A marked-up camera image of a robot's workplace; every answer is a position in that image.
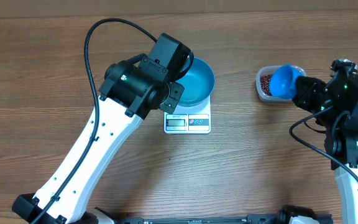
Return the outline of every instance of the blue bowl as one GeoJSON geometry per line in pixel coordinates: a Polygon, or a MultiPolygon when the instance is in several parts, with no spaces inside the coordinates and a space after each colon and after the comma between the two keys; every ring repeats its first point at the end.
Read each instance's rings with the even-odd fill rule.
{"type": "MultiPolygon", "coordinates": [[[[187,68],[189,64],[187,60],[184,68],[187,68]]],[[[178,105],[191,107],[202,103],[212,93],[215,76],[206,62],[195,57],[186,75],[177,82],[185,87],[178,105]]]]}

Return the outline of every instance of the blue scoop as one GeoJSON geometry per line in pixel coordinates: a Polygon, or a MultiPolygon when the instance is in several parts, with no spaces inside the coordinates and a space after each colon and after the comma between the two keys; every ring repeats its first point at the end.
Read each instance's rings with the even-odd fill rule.
{"type": "Polygon", "coordinates": [[[296,79],[299,76],[302,76],[302,73],[290,64],[280,67],[270,79],[270,93],[274,97],[292,100],[296,95],[296,79]]]}

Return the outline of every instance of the white plastic tub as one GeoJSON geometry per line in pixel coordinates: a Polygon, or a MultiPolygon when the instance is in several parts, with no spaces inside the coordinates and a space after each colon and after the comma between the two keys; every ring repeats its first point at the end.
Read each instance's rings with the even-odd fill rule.
{"type": "MultiPolygon", "coordinates": [[[[267,67],[263,67],[262,69],[259,70],[258,74],[256,75],[256,89],[258,91],[258,95],[260,100],[262,100],[263,102],[268,102],[268,103],[280,103],[280,102],[288,102],[291,100],[284,100],[278,97],[272,97],[267,95],[266,93],[264,93],[264,91],[262,90],[262,87],[260,85],[260,78],[264,75],[273,75],[273,73],[280,68],[283,65],[272,65],[272,66],[267,66],[267,67]]],[[[296,65],[291,65],[293,68],[295,68],[296,70],[298,70],[299,72],[302,73],[303,76],[307,77],[306,72],[299,66],[296,65]]]]}

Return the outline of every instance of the scale display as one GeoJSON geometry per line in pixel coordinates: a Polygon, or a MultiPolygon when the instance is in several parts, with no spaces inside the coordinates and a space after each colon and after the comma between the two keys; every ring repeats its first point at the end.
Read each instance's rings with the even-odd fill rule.
{"type": "Polygon", "coordinates": [[[200,105],[177,106],[173,114],[164,113],[164,131],[167,134],[209,134],[211,132],[210,97],[200,105]]]}

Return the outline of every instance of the wooden table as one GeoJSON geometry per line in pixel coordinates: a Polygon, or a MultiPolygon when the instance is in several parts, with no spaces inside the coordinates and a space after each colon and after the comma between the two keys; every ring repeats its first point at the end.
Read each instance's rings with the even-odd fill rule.
{"type": "MultiPolygon", "coordinates": [[[[329,161],[288,133],[308,113],[261,102],[255,76],[264,66],[292,63],[328,81],[334,58],[358,64],[358,11],[123,18],[155,36],[172,35],[210,64],[212,132],[166,135],[163,113],[151,112],[116,154],[89,207],[165,218],[275,213],[294,204],[341,222],[329,161]]],[[[0,20],[0,223],[24,223],[11,212],[13,201],[46,182],[90,116],[83,42],[99,19],[0,20]]],[[[89,46],[96,86],[110,64],[152,46],[123,24],[97,28],[89,46]]],[[[305,127],[296,133],[323,148],[324,135],[305,127]]]]}

